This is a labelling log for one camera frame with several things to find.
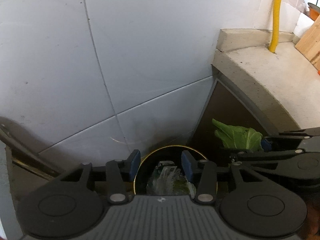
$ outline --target yellow gas hose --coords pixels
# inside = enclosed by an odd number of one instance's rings
[[[273,31],[272,31],[272,40],[269,47],[269,50],[272,53],[276,52],[276,47],[278,46],[278,42],[279,42],[280,5],[281,5],[281,0],[273,1]]]

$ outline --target ribbed gray surface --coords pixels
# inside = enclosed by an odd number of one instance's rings
[[[26,236],[25,240],[34,238]],[[93,230],[74,240],[242,240],[214,208],[194,204],[189,196],[135,196],[113,206]],[[287,240],[298,240],[297,236]]]

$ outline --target green leaf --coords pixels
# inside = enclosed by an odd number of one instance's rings
[[[225,148],[247,149],[252,151],[262,150],[262,134],[252,128],[226,125],[215,119],[212,123],[217,127],[214,134],[222,140]]]

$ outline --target wooden cutting board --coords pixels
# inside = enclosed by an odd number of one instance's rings
[[[320,17],[306,31],[295,47],[317,70],[320,70]]]

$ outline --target white logo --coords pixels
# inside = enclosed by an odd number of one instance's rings
[[[158,199],[157,199],[157,201],[159,201],[159,202],[161,202],[161,203],[164,202],[164,201],[166,201],[166,200],[167,200],[167,199],[164,198],[164,197],[161,197],[161,198],[158,198]]]

